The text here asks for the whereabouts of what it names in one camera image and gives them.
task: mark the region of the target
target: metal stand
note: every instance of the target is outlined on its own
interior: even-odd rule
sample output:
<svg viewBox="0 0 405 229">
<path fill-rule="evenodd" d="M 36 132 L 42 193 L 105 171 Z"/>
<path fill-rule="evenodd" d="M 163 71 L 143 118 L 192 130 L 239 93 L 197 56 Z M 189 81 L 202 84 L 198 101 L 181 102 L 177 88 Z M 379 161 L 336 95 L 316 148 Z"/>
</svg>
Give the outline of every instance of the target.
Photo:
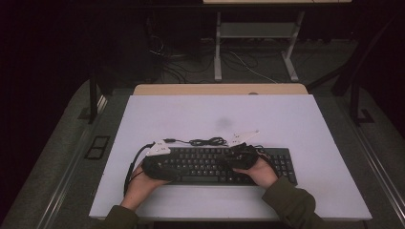
<svg viewBox="0 0 405 229">
<path fill-rule="evenodd" d="M 284 63 L 291 81 L 297 82 L 298 75 L 291 62 L 291 54 L 305 13 L 300 11 L 296 22 L 287 23 L 222 23 L 221 13 L 217 12 L 217 33 L 215 39 L 214 72 L 215 81 L 223 80 L 221 70 L 221 38 L 289 38 L 289 45 L 282 52 Z"/>
</svg>

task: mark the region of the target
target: hand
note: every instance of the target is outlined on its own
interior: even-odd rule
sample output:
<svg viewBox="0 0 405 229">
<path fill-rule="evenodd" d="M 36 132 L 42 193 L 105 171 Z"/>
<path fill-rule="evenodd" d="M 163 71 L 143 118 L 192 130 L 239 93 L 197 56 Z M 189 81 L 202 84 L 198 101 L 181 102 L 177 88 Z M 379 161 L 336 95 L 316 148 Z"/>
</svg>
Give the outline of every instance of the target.
<svg viewBox="0 0 405 229">
<path fill-rule="evenodd" d="M 277 176 L 273 169 L 271 169 L 267 162 L 260 157 L 250 169 L 233 169 L 233 171 L 236 173 L 249 175 L 257 185 L 265 189 L 270 187 L 277 180 Z"/>
<path fill-rule="evenodd" d="M 128 185 L 128 190 L 122 203 L 122 207 L 133 210 L 134 212 L 138 209 L 140 204 L 144 202 L 149 195 L 161 185 L 168 183 L 169 181 L 152 179 L 143 173 L 140 167 L 141 163 L 138 165 L 137 169 L 132 173 L 131 182 Z"/>
</svg>

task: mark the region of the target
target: metal floor strip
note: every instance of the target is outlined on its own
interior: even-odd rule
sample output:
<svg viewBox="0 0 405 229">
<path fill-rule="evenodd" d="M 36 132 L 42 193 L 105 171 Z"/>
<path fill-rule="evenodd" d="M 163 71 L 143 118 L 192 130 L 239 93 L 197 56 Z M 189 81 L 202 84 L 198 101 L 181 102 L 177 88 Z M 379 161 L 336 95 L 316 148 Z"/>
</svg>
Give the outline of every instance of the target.
<svg viewBox="0 0 405 229">
<path fill-rule="evenodd" d="M 97 103 L 98 115 L 97 115 L 95 121 L 93 122 L 93 124 L 89 124 L 83 131 L 83 134 L 81 135 L 80 140 L 78 141 L 77 147 L 75 148 L 75 151 L 73 153 L 72 159 L 71 159 L 65 173 L 63 174 L 62 179 L 60 179 L 59 183 L 57 184 L 56 189 L 51 196 L 51 200 L 48 204 L 47 209 L 45 210 L 40 221 L 38 222 L 37 226 L 35 227 L 36 229 L 52 228 L 53 222 L 57 216 L 57 213 L 59 212 L 60 206 L 62 205 L 63 200 L 64 200 L 67 192 L 69 191 L 69 187 L 72 184 L 76 166 L 77 166 L 79 160 L 82 159 L 82 156 L 86 152 L 86 147 L 88 146 L 88 144 L 90 142 L 92 133 L 100 120 L 100 115 L 103 113 L 105 106 L 107 105 L 107 102 L 108 102 L 107 98 L 104 97 L 103 95 L 98 100 L 98 103 Z"/>
<path fill-rule="evenodd" d="M 345 115 L 345 118 L 347 118 L 348 123 L 350 123 L 353 131 L 355 132 L 358 140 L 361 142 L 364 150 L 365 150 L 365 157 L 368 160 L 370 166 L 373 169 L 373 172 L 380 183 L 382 189 L 384 190 L 385 194 L 387 195 L 388 200 L 392 204 L 396 214 L 399 217 L 399 220 L 401 221 L 403 227 L 405 228 L 405 201 L 403 197 L 400 195 L 398 190 L 396 189 L 393 181 L 390 179 L 390 176 L 388 175 L 387 171 L 384 169 L 384 166 L 381 164 L 381 161 L 378 159 L 378 156 L 376 155 L 372 145 L 370 144 L 369 140 L 366 138 L 364 135 L 363 131 L 361 130 L 361 127 L 355 126 L 353 123 L 352 119 L 349 117 L 349 114 L 347 113 L 349 106 L 345 103 L 344 99 L 336 99 L 339 108 L 341 109 L 341 112 Z"/>
</svg>

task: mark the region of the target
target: person's left hand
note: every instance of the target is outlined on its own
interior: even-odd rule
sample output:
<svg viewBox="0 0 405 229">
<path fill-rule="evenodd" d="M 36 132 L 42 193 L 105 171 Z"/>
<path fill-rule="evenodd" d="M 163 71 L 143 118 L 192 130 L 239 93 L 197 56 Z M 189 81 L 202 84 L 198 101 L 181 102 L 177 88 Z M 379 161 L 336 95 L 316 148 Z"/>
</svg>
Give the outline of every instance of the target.
<svg viewBox="0 0 405 229">
<path fill-rule="evenodd" d="M 125 194 L 122 203 L 122 207 L 133 210 L 134 212 L 144 202 L 149 195 L 161 185 L 168 183 L 170 181 L 152 179 L 143 173 L 140 167 L 141 163 L 138 165 L 137 169 L 132 173 L 131 182 L 128 185 L 128 190 Z"/>
</svg>

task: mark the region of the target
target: person's right hand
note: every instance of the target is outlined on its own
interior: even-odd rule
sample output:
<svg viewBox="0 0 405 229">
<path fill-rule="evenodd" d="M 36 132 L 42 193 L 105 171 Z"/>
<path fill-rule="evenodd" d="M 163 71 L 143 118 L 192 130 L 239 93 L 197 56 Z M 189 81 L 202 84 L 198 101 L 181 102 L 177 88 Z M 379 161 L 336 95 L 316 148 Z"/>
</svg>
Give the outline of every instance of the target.
<svg viewBox="0 0 405 229">
<path fill-rule="evenodd" d="M 277 175 L 274 173 L 273 169 L 260 157 L 250 169 L 233 169 L 233 171 L 249 175 L 257 185 L 265 189 L 270 187 L 277 180 Z"/>
</svg>

